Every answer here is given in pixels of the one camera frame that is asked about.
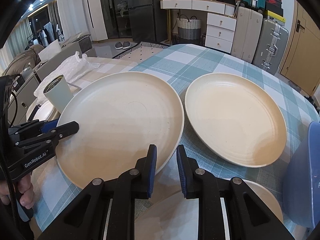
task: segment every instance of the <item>human hand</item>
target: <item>human hand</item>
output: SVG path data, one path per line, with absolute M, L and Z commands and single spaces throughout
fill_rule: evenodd
M 20 204 L 26 209 L 30 209 L 35 204 L 35 193 L 33 192 L 33 185 L 31 183 L 31 173 L 24 176 L 18 182 L 18 190 L 22 194 Z M 4 205 L 9 205 L 10 199 L 8 197 L 9 189 L 6 181 L 0 181 L 0 199 Z

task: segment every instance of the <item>woven basket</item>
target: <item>woven basket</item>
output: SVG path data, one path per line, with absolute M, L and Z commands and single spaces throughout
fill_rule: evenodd
M 201 38 L 201 20 L 196 19 L 181 19 L 181 16 L 177 19 L 178 21 L 178 36 L 183 43 L 188 43 L 188 40 L 199 40 Z

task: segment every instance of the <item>blue bowl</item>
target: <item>blue bowl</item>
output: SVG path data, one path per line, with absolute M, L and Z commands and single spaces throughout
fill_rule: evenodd
M 320 123 L 293 154 L 283 182 L 284 212 L 296 224 L 315 228 L 320 220 Z

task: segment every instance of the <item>silver suitcase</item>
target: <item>silver suitcase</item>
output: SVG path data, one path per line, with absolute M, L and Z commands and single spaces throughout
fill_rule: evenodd
M 287 29 L 272 20 L 263 19 L 252 64 L 274 75 L 279 68 L 288 38 Z
M 251 63 L 261 31 L 262 14 L 239 7 L 231 55 Z

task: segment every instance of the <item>ceramic plate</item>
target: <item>ceramic plate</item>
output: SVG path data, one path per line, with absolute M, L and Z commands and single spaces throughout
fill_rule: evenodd
M 199 138 L 220 157 L 245 167 L 273 163 L 287 140 L 282 113 L 253 82 L 211 73 L 188 87 L 185 108 Z
M 33 120 L 39 119 L 39 121 L 48 120 L 49 117 L 53 114 L 55 108 L 50 103 L 50 101 L 46 101 L 36 112 Z
M 84 188 L 94 178 L 110 180 L 134 168 L 150 144 L 157 146 L 156 173 L 169 161 L 183 131 L 184 112 L 176 91 L 156 76 L 123 72 L 82 89 L 58 125 L 76 121 L 79 131 L 60 141 L 58 163 Z
M 263 186 L 244 180 L 264 201 L 271 211 L 283 222 L 280 205 L 276 198 Z M 228 219 L 223 199 L 222 213 L 225 222 L 226 240 L 230 239 Z M 198 239 L 198 199 L 185 199 L 182 192 L 154 204 L 135 221 L 136 240 L 195 240 Z

